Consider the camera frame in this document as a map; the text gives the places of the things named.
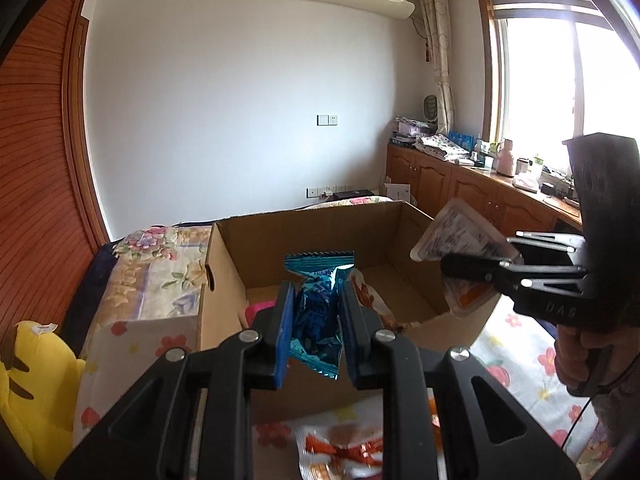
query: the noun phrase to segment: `metal screw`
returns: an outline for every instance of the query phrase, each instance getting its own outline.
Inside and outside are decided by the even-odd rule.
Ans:
[[[250,328],[249,330],[242,330],[238,337],[243,343],[253,343],[260,339],[260,334]]]
[[[391,343],[395,338],[396,334],[386,328],[380,329],[376,332],[376,339],[381,343]]]
[[[177,363],[178,361],[182,361],[185,355],[187,355],[187,352],[182,348],[169,348],[166,354],[164,354],[164,358],[172,363]]]
[[[471,357],[469,350],[463,346],[456,346],[449,351],[449,355],[454,361],[466,361]]]

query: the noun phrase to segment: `open cardboard box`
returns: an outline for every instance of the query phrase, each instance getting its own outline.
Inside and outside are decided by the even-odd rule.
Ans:
[[[432,219],[406,202],[282,211],[225,219],[213,226],[207,250],[209,286],[200,298],[199,349],[217,347],[246,328],[250,303],[274,300],[283,280],[299,277],[284,256],[313,251],[354,251],[355,266],[399,322],[420,322],[405,335],[423,348],[470,346],[497,300],[463,319],[449,312],[437,262],[409,258]],[[380,392],[358,392],[340,364],[337,381],[293,361],[277,392],[252,391],[254,424],[291,420],[342,408]],[[300,478],[294,447],[254,448],[256,478]]]

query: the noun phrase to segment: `blue snack package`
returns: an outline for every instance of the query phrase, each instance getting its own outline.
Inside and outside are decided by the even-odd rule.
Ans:
[[[353,268],[353,253],[291,254],[284,266],[305,279],[296,295],[289,355],[337,379],[342,352],[338,292]]]

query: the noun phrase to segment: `beige curtain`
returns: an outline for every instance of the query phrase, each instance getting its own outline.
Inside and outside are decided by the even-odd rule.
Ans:
[[[427,44],[436,79],[438,98],[438,133],[447,134],[454,127],[453,97],[449,79],[451,60],[448,0],[420,0]]]

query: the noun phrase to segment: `stuffed animal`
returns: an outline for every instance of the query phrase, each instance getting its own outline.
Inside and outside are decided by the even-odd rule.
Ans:
[[[47,479],[71,452],[84,369],[84,361],[76,359],[53,329],[22,321],[0,349],[0,416]]]

